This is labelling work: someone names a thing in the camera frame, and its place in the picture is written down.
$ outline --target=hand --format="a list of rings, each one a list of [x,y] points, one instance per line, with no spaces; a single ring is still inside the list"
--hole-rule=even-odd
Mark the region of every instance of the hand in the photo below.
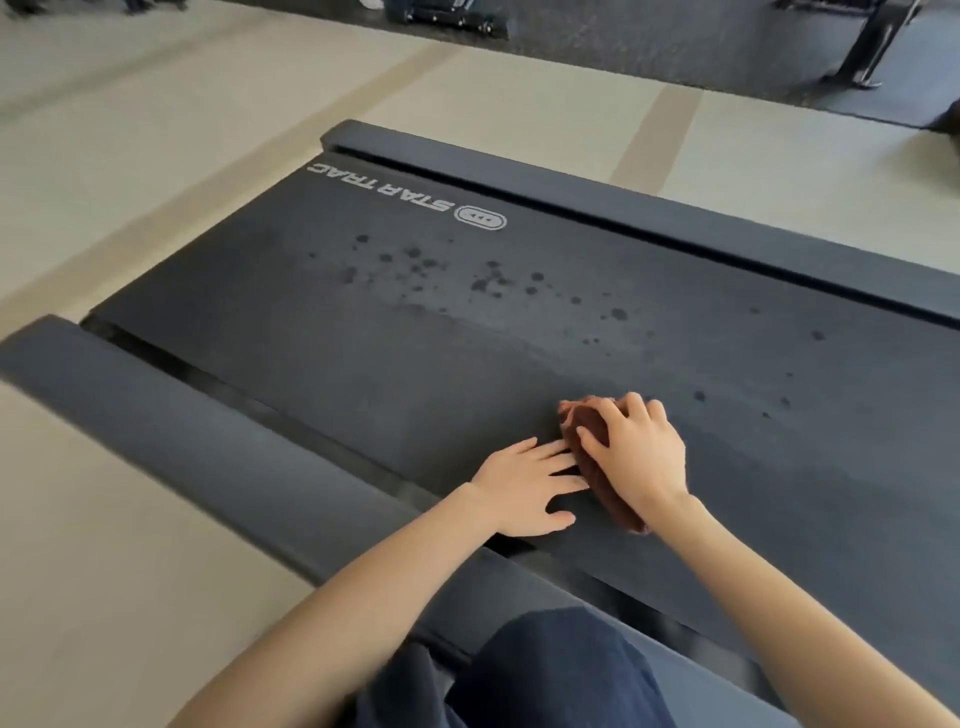
[[[579,475],[554,475],[574,465],[563,440],[536,447],[537,438],[498,450],[465,488],[472,488],[504,536],[542,536],[576,520],[569,511],[547,513],[554,496],[587,488]]]
[[[676,509],[690,500],[686,447],[659,401],[644,402],[636,392],[628,394],[625,401],[629,417],[613,400],[596,400],[591,405],[607,423],[608,448],[585,427],[578,427],[577,434],[613,489],[654,532],[660,533]]]

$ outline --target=black rubber mat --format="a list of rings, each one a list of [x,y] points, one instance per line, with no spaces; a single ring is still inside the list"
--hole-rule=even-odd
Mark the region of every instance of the black rubber mat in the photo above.
[[[767,0],[478,0],[514,19],[509,41],[388,23],[358,0],[245,2],[910,127],[931,125],[960,97],[960,0],[930,0],[895,39],[873,91],[818,83],[839,67],[863,18],[780,11]]]
[[[97,316],[436,494],[492,449],[554,436],[558,399],[656,395],[711,510],[955,704],[957,330],[358,158],[318,163]],[[445,200],[492,217],[465,225],[430,207]],[[659,541],[613,528],[590,494],[564,507],[577,526],[542,548],[745,651]]]

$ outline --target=left hand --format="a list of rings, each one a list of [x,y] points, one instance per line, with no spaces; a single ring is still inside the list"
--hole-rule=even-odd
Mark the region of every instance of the left hand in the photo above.
[[[504,536],[542,536],[561,531],[576,520],[569,511],[547,513],[555,496],[585,490],[579,475],[554,475],[575,463],[566,443],[537,447],[537,438],[498,450],[484,461],[465,487],[475,490]]]

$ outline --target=navy blue pants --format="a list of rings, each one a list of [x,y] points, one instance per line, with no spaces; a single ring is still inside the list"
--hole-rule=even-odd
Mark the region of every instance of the navy blue pants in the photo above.
[[[505,624],[444,698],[405,645],[357,696],[357,728],[676,728],[643,655],[586,609]]]

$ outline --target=beige floor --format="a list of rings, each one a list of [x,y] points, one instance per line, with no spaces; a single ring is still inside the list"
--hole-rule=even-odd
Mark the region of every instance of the beige floor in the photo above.
[[[0,18],[0,61],[0,336],[79,318],[351,117],[960,273],[930,133],[213,0]],[[4,726],[161,726],[306,590],[9,388],[0,463]]]

